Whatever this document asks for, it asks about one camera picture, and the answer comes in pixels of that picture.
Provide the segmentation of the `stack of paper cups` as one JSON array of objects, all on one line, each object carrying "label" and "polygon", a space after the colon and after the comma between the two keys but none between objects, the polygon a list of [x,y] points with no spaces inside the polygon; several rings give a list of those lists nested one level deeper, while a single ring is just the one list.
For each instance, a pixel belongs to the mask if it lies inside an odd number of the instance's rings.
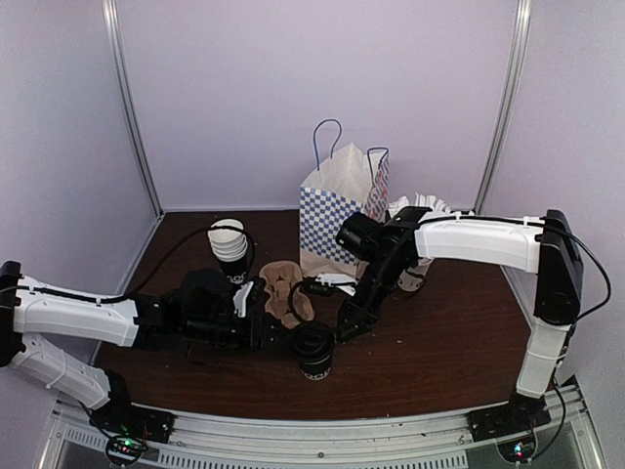
[{"label": "stack of paper cups", "polygon": [[240,287],[248,274],[248,239],[243,224],[226,218],[213,223],[207,237],[220,269],[233,290]]}]

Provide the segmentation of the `black and white paper cup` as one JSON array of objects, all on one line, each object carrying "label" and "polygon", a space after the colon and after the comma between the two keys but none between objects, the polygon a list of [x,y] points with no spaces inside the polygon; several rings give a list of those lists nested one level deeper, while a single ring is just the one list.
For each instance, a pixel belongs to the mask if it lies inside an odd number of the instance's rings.
[{"label": "black and white paper cup", "polygon": [[326,378],[331,372],[332,362],[333,359],[330,355],[314,360],[296,359],[302,375],[311,381],[320,381]]}]

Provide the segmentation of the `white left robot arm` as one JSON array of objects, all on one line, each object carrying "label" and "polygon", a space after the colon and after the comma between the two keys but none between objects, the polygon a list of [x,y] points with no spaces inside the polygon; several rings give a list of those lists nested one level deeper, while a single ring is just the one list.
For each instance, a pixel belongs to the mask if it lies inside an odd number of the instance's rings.
[{"label": "white left robot arm", "polygon": [[90,295],[56,289],[26,277],[21,265],[1,267],[1,363],[20,368],[47,388],[72,396],[102,414],[120,434],[140,426],[119,374],[94,368],[44,339],[74,336],[138,350],[175,349],[183,341],[263,350],[282,344],[289,330],[268,313],[265,282],[230,283],[218,271],[186,274],[160,296]]}]

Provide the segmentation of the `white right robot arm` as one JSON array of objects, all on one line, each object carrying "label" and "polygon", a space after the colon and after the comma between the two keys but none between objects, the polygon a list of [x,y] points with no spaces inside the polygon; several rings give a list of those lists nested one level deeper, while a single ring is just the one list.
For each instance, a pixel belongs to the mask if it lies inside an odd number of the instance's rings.
[{"label": "white right robot arm", "polygon": [[355,212],[336,241],[367,264],[354,294],[339,310],[340,342],[372,329],[400,275],[421,259],[470,261],[534,274],[534,323],[512,401],[502,407],[500,420],[507,430],[518,432],[537,416],[581,309],[584,266],[561,211],[501,218],[407,206],[385,223]]}]

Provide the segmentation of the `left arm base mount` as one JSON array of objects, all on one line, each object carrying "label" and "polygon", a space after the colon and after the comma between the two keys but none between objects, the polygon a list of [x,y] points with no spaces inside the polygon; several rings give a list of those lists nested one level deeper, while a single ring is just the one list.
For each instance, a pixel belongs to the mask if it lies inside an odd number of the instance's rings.
[{"label": "left arm base mount", "polygon": [[133,405],[125,379],[109,370],[104,376],[109,385],[108,401],[90,410],[92,424],[108,432],[167,444],[175,423],[174,414]]}]

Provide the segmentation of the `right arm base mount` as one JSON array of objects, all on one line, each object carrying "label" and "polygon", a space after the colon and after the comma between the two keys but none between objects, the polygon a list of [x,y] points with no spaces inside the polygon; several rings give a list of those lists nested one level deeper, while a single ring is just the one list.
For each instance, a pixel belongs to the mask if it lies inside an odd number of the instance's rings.
[{"label": "right arm base mount", "polygon": [[551,422],[544,397],[533,399],[514,393],[502,405],[472,410],[467,420],[474,442],[530,432]]}]

